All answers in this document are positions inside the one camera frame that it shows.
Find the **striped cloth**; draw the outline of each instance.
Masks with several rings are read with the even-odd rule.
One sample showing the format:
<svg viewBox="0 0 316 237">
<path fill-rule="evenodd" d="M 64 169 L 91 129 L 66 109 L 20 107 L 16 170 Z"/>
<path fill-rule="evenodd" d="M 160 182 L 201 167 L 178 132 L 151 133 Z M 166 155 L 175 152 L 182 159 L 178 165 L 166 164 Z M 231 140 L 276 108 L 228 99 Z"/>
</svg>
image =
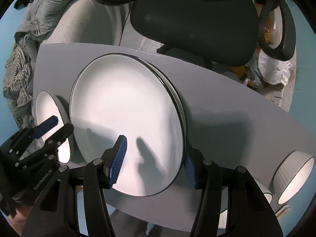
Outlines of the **striped cloth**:
<svg viewBox="0 0 316 237">
<path fill-rule="evenodd" d="M 22 48 L 14 44 L 12 56 L 5 63 L 3 96 L 15 101 L 17 108 L 32 100 L 26 88 L 31 76 L 31 67 L 26 63 Z"/>
</svg>

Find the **gray table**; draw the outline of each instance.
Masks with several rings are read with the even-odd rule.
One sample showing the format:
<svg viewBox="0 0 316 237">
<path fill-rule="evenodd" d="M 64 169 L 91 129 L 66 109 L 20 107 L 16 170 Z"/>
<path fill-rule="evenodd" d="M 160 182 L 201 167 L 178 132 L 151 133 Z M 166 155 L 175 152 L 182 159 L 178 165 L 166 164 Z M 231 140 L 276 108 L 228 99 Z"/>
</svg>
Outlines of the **gray table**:
<svg viewBox="0 0 316 237">
<path fill-rule="evenodd" d="M 220 166 L 243 165 L 269 187 L 279 164 L 292 151 L 316 155 L 316 138 L 266 98 L 215 72 L 164 55 L 99 44 L 42 45 L 34 74 L 34 100 L 40 91 L 47 90 L 69 111 L 76 77 L 93 59 L 113 52 L 141 57 L 168 76 L 184 102 L 193 147 Z M 75 151 L 70 165 L 80 163 L 82 157 Z M 105 191 L 105 198 L 110 205 L 139 219 L 190 231 L 200 191 L 189 186 L 182 169 L 175 182 L 160 194 L 133 197 L 112 189 Z M 274 197 L 271 203 L 274 211 L 280 208 L 277 200 Z"/>
</svg>

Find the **clothing pile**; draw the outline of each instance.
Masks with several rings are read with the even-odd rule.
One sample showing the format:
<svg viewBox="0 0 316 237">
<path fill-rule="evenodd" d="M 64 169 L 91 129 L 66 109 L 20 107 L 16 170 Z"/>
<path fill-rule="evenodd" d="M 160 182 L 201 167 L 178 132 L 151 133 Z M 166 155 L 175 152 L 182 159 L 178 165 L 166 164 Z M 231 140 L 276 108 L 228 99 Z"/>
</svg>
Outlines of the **clothing pile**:
<svg viewBox="0 0 316 237">
<path fill-rule="evenodd" d="M 31 102 L 38 48 L 55 29 L 70 1 L 34 0 L 14 35 L 13 52 L 5 65 L 3 95 L 20 129 L 34 126 Z"/>
</svg>

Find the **white plate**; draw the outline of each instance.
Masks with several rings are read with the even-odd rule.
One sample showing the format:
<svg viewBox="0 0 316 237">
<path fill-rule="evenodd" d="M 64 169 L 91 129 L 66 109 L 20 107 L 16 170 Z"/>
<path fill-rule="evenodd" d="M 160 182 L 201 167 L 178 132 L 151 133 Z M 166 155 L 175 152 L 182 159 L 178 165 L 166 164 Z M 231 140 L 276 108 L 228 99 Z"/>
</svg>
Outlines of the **white plate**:
<svg viewBox="0 0 316 237">
<path fill-rule="evenodd" d="M 182 122 L 184 125 L 184 132 L 185 132 L 185 136 L 186 136 L 186 116 L 185 116 L 183 104 L 181 102 L 181 99 L 179 97 L 177 90 L 175 89 L 175 87 L 173 86 L 171 81 L 167 78 L 167 76 L 164 73 L 162 73 L 161 71 L 159 71 L 159 69 L 157 69 L 153 64 L 149 63 L 148 61 L 146 61 L 142 58 L 138 58 L 138 59 L 145 62 L 150 68 L 152 68 L 155 71 L 155 73 L 160 77 L 160 79 L 164 82 L 164 84 L 167 86 L 168 90 L 170 90 L 170 93 L 173 96 L 175 102 L 177 103 L 177 107 L 179 108 L 179 113 L 180 113 L 181 118 L 182 118 Z"/>
<path fill-rule="evenodd" d="M 127 153 L 113 188 L 134 196 L 170 186 L 184 154 L 184 122 L 164 81 L 144 62 L 122 54 L 92 61 L 74 84 L 71 122 L 87 162 L 127 137 Z"/>
<path fill-rule="evenodd" d="M 39 93 L 36 99 L 35 114 L 37 124 L 41 124 L 51 116 L 58 117 L 58 125 L 48 131 L 42 136 L 43 142 L 53 135 L 57 130 L 69 123 L 69 117 L 65 108 L 55 95 L 51 95 L 47 91 Z M 58 160 L 61 163 L 68 163 L 71 157 L 71 150 L 74 145 L 73 135 L 66 139 L 66 141 L 58 147 Z"/>
</svg>

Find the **white plastic bag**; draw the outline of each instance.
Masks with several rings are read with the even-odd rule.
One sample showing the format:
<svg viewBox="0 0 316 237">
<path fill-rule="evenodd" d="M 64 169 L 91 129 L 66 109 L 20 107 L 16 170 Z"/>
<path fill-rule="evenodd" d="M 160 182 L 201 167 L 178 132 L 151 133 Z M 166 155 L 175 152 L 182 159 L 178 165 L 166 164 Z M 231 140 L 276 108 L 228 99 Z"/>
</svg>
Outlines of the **white plastic bag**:
<svg viewBox="0 0 316 237">
<path fill-rule="evenodd" d="M 291 71 L 289 61 L 279 61 L 266 55 L 262 50 L 259 52 L 258 67 L 265 82 L 276 85 L 282 83 L 288 84 Z"/>
</svg>

